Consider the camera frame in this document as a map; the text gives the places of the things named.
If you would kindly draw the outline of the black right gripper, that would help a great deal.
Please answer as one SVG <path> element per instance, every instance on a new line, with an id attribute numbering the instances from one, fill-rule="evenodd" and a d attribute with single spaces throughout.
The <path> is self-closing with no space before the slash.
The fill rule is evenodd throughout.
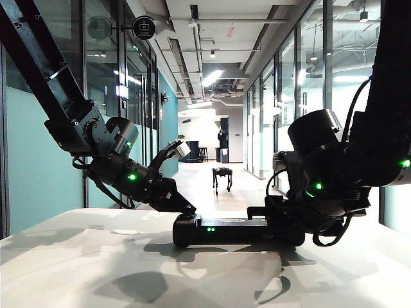
<path id="1" fill-rule="evenodd" d="M 286 200 L 282 196 L 266 196 L 265 206 L 275 211 L 275 218 L 289 218 L 305 232 L 313 234 L 339 234 L 344 218 L 349 215 L 366 215 L 366 204 L 357 205 L 355 201 L 336 200 Z M 247 219 L 265 217 L 266 207 L 248 207 Z"/>

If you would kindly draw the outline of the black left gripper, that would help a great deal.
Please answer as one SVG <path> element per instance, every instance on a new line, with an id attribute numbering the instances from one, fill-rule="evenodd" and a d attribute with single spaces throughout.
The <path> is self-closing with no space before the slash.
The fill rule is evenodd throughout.
<path id="1" fill-rule="evenodd" d="M 194 214 L 196 208 L 190 204 L 177 190 L 176 182 L 172 178 L 164 177 L 161 173 L 147 175 L 144 178 L 146 196 L 143 203 L 150 203 L 151 208 L 158 212 L 179 212 Z"/>

